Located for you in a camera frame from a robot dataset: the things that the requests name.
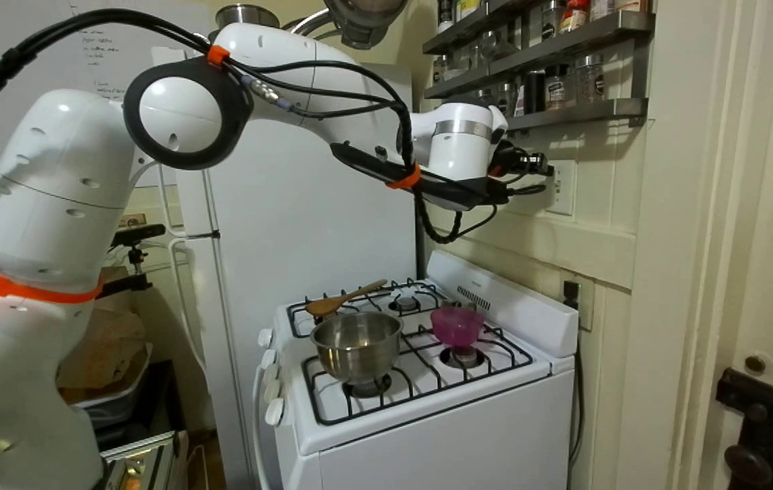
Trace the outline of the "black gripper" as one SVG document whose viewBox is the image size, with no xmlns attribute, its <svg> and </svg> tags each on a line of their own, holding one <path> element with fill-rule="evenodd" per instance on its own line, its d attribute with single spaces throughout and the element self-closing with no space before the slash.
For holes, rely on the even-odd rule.
<svg viewBox="0 0 773 490">
<path fill-rule="evenodd" d="M 525 146 L 517 146 L 506 138 L 501 138 L 497 145 L 493 152 L 493 174 L 497 176 L 509 176 L 509 174 L 539 174 L 539 176 L 551 176 L 554 167 L 547 163 L 546 152 L 528 152 Z"/>
</svg>

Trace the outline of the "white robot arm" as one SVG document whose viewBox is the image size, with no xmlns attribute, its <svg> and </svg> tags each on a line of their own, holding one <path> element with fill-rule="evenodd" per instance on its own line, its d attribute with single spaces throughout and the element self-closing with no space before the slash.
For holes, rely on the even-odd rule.
<svg viewBox="0 0 773 490">
<path fill-rule="evenodd" d="M 244 311 L 359 267 L 400 267 L 422 206 L 505 205 L 506 118 L 412 111 L 343 51 L 235 21 L 143 71 L 122 101 L 41 95 L 0 157 L 0 490 L 98 490 L 84 410 L 58 390 L 84 337 L 118 220 L 147 167 L 214 172 L 196 284 L 220 335 Z"/>
</svg>

